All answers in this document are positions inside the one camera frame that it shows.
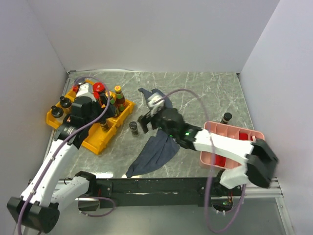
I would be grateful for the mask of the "black cap salt grinder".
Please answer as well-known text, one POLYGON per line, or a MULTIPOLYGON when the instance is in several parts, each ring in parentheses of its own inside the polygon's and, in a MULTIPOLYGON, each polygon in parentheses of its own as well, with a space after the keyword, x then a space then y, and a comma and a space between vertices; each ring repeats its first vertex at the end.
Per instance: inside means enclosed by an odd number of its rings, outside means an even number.
POLYGON ((71 100, 65 96, 60 97, 60 105, 64 109, 68 109, 71 107, 71 100))

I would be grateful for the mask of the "red lid sauce jar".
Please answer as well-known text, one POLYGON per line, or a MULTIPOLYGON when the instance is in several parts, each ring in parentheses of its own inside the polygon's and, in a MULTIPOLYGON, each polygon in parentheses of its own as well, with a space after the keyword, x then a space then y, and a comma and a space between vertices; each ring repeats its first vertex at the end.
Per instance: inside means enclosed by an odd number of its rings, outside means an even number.
POLYGON ((93 89, 93 95, 96 99, 99 99, 100 97, 105 97, 106 88, 101 82, 96 82, 92 86, 93 89))

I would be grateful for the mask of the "green label sauce bottle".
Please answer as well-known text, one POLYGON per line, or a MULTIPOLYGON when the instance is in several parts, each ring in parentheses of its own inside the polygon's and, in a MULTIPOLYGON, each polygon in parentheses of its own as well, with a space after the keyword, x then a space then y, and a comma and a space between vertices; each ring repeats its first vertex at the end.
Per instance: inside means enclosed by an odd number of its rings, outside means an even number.
POLYGON ((122 93, 120 86, 115 86, 115 101, 117 103, 118 109, 120 112, 123 112, 126 108, 126 99, 122 93))

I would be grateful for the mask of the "red label sauce bottle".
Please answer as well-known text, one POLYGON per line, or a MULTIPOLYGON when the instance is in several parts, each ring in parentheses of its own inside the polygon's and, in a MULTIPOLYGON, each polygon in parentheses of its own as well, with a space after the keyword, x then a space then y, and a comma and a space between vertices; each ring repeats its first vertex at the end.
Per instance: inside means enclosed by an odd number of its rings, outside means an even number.
POLYGON ((119 115, 118 105, 117 105, 111 91, 109 91, 109 95, 110 95, 110 103, 115 107, 115 117, 118 117, 118 115, 119 115))

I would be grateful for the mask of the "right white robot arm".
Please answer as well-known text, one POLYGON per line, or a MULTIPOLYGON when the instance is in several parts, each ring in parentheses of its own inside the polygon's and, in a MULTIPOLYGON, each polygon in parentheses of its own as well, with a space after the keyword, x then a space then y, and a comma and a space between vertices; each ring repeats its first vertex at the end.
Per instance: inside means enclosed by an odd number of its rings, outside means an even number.
POLYGON ((144 133, 148 132, 150 123, 153 129, 172 136, 181 147, 199 151, 201 167, 219 167, 213 153, 223 157, 214 183, 215 192, 220 195, 249 183, 269 188, 274 177, 278 158, 259 132, 210 121, 204 128, 197 127, 185 122, 175 108, 164 108, 154 116, 147 113, 138 122, 144 133))

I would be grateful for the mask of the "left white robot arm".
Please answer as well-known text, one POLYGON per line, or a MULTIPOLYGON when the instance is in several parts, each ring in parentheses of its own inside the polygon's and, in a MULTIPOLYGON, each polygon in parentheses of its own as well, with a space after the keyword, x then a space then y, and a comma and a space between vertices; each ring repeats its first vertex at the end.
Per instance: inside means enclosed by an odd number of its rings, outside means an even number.
POLYGON ((110 98, 94 95, 77 96, 71 105, 71 113, 56 129, 48 155, 27 188, 17 197, 11 197, 7 208, 17 223, 17 232, 22 227, 49 233, 56 225, 61 210, 77 197, 98 196, 95 175, 79 172, 63 189, 54 192, 60 174, 69 160, 79 150, 95 123, 113 117, 115 107, 110 98))

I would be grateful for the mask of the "yellow compartment bin tray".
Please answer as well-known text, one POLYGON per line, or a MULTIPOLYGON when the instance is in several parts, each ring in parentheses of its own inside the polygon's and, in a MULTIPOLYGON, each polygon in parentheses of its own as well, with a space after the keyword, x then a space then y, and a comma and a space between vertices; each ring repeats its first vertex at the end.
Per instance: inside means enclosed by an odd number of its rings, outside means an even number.
MULTIPOLYGON (((68 98, 71 102, 73 102, 76 98, 78 88, 73 86, 69 92, 64 95, 64 97, 68 98)), ((61 101, 58 101, 55 106, 62 108, 65 111, 65 114, 68 114, 70 108, 63 108, 60 104, 61 101)), ((112 117, 107 119, 109 130, 104 132, 100 127, 100 124, 95 123, 89 130, 88 137, 83 141, 82 146, 90 150, 91 152, 99 155, 102 150, 104 150, 108 144, 108 142, 113 138, 113 136, 117 132, 117 128, 122 126, 127 116, 129 116, 133 112, 133 108, 135 103, 126 99, 125 101, 125 109, 123 112, 119 114, 117 117, 112 117)), ((56 119, 52 115, 52 110, 50 109, 46 114, 46 124, 51 126, 54 129, 57 129, 61 125, 61 120, 56 119)))

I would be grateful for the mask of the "dark blue cloth towel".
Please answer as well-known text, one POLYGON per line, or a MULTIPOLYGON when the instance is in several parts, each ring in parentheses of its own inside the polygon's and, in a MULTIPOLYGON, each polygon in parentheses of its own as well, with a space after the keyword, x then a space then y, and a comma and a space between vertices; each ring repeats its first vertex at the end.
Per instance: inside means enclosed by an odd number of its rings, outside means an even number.
POLYGON ((179 149, 180 146, 174 139, 159 129, 155 136, 148 139, 139 156, 129 166, 126 177, 132 178, 160 169, 177 154, 179 149))

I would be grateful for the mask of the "pink compartment tray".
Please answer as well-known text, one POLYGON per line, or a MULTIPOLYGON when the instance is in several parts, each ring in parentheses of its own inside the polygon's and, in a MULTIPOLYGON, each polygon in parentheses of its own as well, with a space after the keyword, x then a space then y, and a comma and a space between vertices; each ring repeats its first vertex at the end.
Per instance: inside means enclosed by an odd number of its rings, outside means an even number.
MULTIPOLYGON (((243 142, 256 142, 257 139, 264 140, 265 137, 263 133, 244 129, 236 126, 221 124, 217 122, 208 121, 204 125, 205 129, 209 129, 212 134, 216 134, 219 136, 222 136, 223 139, 227 139, 226 141, 223 141, 223 145, 228 147, 229 139, 232 139, 231 141, 231 149, 235 149, 235 147, 238 147, 238 144, 242 144, 243 142)), ((217 156, 223 156, 226 158, 225 167, 218 167, 221 169, 233 169, 241 165, 241 160, 239 160, 238 157, 236 158, 229 158, 228 154, 222 154, 217 153, 217 156)), ((204 152, 202 151, 200 153, 200 167, 202 168, 210 168, 214 164, 214 161, 212 160, 212 153, 210 152, 204 152)))

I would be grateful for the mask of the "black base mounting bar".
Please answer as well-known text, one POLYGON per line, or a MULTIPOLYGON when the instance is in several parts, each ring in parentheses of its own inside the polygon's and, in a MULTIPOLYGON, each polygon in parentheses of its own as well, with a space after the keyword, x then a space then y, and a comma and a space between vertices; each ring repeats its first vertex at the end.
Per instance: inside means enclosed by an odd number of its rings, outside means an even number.
POLYGON ((79 171, 76 176, 82 176, 91 181, 87 192, 79 198, 80 207, 84 212, 113 207, 132 206, 204 206, 207 180, 206 177, 187 178, 103 178, 79 171))

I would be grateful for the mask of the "red packet in tray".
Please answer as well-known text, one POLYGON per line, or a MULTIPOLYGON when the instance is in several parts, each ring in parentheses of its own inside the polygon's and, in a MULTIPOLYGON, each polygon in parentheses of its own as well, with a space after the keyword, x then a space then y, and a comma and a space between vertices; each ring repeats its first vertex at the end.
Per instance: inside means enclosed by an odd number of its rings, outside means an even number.
POLYGON ((218 167, 225 167, 225 163, 226 163, 226 158, 218 155, 215 157, 215 161, 213 165, 218 166, 218 167))

